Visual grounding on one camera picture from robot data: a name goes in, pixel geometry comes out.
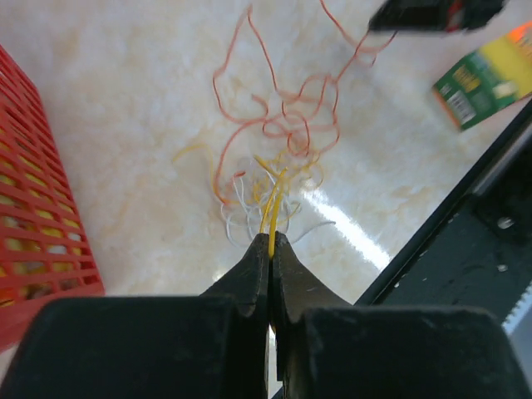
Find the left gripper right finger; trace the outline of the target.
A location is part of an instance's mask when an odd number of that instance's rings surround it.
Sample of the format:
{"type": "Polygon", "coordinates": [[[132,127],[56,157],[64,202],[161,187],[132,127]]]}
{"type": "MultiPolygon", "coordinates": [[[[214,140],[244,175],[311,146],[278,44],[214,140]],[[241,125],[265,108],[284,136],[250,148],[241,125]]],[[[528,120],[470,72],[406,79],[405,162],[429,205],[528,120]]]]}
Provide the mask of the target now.
{"type": "Polygon", "coordinates": [[[353,306],[270,238],[282,398],[528,398],[503,328],[482,308],[353,306]]]}

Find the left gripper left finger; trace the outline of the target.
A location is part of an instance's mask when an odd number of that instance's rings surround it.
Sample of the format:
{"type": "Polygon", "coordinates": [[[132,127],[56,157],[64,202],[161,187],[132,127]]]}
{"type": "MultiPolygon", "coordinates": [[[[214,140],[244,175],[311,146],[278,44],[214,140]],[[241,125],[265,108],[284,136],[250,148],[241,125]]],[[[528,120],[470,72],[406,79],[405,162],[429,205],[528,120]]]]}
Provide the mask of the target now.
{"type": "Polygon", "coordinates": [[[4,398],[265,398],[268,235],[198,296],[61,298],[37,314],[4,398]]]}

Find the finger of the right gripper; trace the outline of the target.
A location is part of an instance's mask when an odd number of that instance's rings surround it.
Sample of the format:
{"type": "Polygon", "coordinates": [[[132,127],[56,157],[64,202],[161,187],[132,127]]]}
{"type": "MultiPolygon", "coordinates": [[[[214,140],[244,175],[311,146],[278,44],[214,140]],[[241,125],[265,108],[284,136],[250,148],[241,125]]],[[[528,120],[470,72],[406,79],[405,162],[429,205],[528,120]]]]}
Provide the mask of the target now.
{"type": "Polygon", "coordinates": [[[484,27],[503,0],[389,0],[373,14],[370,32],[458,32],[484,27]]]}

